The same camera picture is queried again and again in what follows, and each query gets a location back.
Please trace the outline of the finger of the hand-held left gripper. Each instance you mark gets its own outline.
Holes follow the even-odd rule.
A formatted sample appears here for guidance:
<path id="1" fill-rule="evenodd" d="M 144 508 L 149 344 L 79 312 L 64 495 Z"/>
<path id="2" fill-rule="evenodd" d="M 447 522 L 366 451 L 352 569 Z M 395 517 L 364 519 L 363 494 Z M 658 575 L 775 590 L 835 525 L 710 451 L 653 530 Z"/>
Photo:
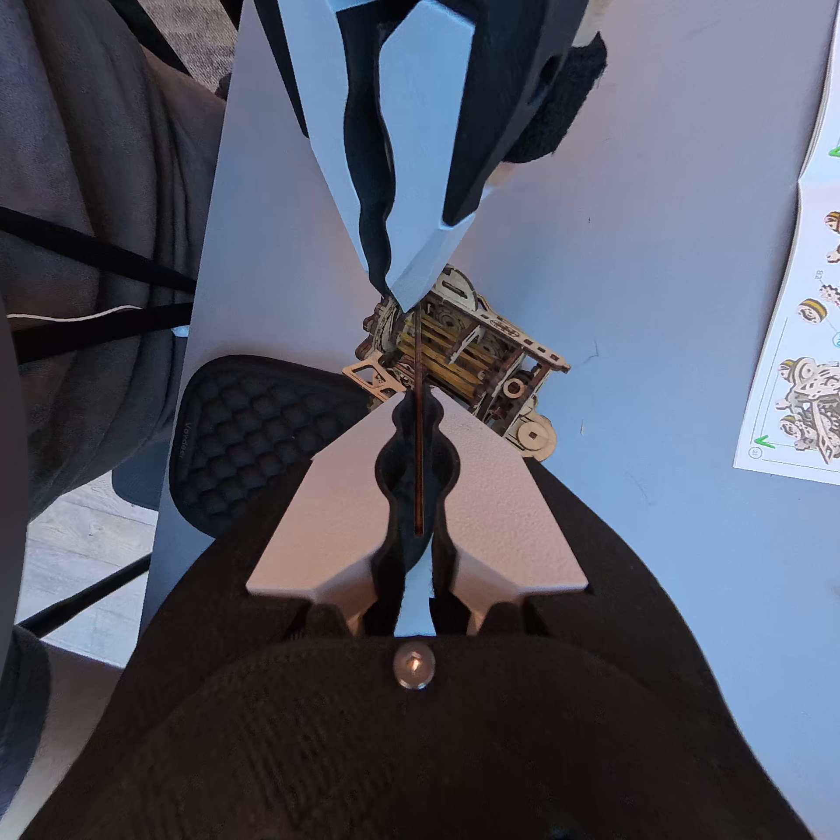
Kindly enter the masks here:
<path id="1" fill-rule="evenodd" d="M 422 1 L 381 48 L 380 108 L 395 175 L 386 284 L 405 311 L 432 288 L 475 217 L 443 221 L 474 33 L 466 17 Z"/>
<path id="2" fill-rule="evenodd" d="M 371 284 L 421 291 L 416 2 L 279 2 L 313 153 Z"/>

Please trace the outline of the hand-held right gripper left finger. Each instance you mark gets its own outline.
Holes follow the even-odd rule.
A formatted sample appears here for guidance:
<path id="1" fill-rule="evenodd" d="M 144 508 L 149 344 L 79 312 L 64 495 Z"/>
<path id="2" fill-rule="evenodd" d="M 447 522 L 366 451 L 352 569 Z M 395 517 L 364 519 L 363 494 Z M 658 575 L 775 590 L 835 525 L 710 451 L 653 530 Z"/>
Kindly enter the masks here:
<path id="1" fill-rule="evenodd" d="M 415 403 L 393 397 L 312 458 L 249 594 L 335 606 L 354 633 L 394 633 L 421 553 Z"/>

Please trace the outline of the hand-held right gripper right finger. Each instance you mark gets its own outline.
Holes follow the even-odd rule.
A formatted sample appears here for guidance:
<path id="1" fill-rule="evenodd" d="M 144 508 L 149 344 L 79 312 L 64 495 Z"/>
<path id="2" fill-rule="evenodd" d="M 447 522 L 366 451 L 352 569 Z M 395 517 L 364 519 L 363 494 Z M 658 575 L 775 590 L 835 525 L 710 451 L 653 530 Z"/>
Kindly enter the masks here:
<path id="1" fill-rule="evenodd" d="M 430 602 L 438 635 L 475 634 L 495 604 L 582 592 L 587 579 L 525 460 L 438 388 L 441 489 Z"/>

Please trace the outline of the thin wooden stick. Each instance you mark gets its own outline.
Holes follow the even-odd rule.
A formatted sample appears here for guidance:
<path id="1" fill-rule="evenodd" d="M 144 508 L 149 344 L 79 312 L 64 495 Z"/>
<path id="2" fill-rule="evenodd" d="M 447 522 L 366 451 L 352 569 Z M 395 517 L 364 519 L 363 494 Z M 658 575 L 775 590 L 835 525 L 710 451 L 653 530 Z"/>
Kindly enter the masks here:
<path id="1" fill-rule="evenodd" d="M 414 316 L 414 532 L 425 532 L 424 512 L 424 384 L 423 384 L 423 307 L 418 303 Z"/>

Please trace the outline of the wooden model vehicle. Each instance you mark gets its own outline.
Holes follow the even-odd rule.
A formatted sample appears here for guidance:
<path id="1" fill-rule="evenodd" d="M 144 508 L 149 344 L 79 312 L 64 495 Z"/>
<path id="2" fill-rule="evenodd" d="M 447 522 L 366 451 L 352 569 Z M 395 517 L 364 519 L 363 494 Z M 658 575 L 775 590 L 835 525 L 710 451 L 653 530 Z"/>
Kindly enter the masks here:
<path id="1" fill-rule="evenodd" d="M 557 445 L 538 392 L 565 358 L 501 316 L 460 270 L 447 265 L 421 301 L 423 381 L 436 386 L 506 439 L 524 458 L 544 461 Z M 415 318 L 393 297 L 363 322 L 357 361 L 342 373 L 374 399 L 371 407 L 412 389 Z"/>

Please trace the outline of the black honeycomb cushion pad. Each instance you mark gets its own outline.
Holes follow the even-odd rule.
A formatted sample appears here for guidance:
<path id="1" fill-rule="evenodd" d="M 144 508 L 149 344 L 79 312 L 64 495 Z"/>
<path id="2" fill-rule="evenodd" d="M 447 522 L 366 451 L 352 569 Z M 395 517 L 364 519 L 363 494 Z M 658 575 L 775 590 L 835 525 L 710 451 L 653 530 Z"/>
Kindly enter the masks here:
<path id="1" fill-rule="evenodd" d="M 198 369 L 175 421 L 170 495 L 195 529 L 219 537 L 269 483 L 366 417 L 372 396 L 348 377 L 257 355 Z"/>

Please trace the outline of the black metal chair leg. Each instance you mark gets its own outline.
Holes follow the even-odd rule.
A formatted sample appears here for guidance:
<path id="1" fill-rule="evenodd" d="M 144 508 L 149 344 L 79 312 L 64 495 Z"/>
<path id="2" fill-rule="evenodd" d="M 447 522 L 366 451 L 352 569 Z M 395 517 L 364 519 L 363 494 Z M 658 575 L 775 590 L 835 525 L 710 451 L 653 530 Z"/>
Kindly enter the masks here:
<path id="1" fill-rule="evenodd" d="M 20 627 L 38 638 L 43 638 L 67 624 L 89 607 L 148 572 L 150 566 L 151 553 L 147 553 L 86 589 L 49 605 L 46 609 L 24 619 L 17 623 L 16 627 Z"/>

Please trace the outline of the printed instruction sheet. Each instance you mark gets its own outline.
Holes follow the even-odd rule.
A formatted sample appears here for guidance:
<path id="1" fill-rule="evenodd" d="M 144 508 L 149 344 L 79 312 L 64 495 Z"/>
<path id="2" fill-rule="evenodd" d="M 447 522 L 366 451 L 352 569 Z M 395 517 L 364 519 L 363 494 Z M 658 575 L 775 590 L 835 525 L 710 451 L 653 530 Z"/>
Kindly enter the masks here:
<path id="1" fill-rule="evenodd" d="M 791 253 L 742 420 L 734 465 L 839 481 L 838 81 L 801 174 Z"/>

